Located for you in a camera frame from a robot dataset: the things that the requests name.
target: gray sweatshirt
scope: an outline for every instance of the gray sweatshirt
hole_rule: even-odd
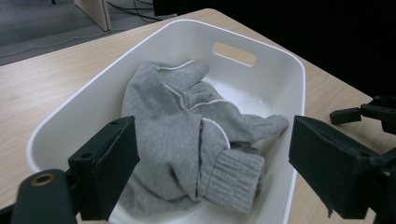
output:
[[[242,115],[203,78],[209,67],[145,62],[125,91],[140,162],[120,197],[135,216],[187,210],[201,201],[248,215],[264,158],[251,147],[285,131],[285,116]]]

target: black cable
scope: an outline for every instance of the black cable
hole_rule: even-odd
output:
[[[152,3],[143,2],[143,1],[140,1],[140,0],[136,0],[136,1],[138,1],[139,3],[147,4],[147,5],[153,5]]]
[[[127,14],[131,14],[131,15],[135,15],[138,16],[142,21],[145,21],[143,18],[146,19],[150,19],[150,20],[154,20],[154,21],[162,21],[161,19],[157,19],[157,18],[153,18],[153,17],[149,17],[149,16],[145,16],[145,15],[141,15],[138,11],[137,11],[137,7],[134,1],[134,8],[130,8],[130,9],[134,9],[136,12],[131,11],[130,9],[126,8],[126,7],[118,7],[115,6],[109,2],[107,2],[109,5],[111,5],[112,7],[114,7],[116,10],[119,10],[121,12],[127,13]]]
[[[118,6],[115,6],[114,4],[111,4],[109,2],[108,2],[108,4],[113,7],[122,8],[122,9],[126,9],[126,10],[136,10],[136,8],[134,8],[134,7],[118,7]],[[152,7],[139,7],[138,9],[139,10],[153,10]]]

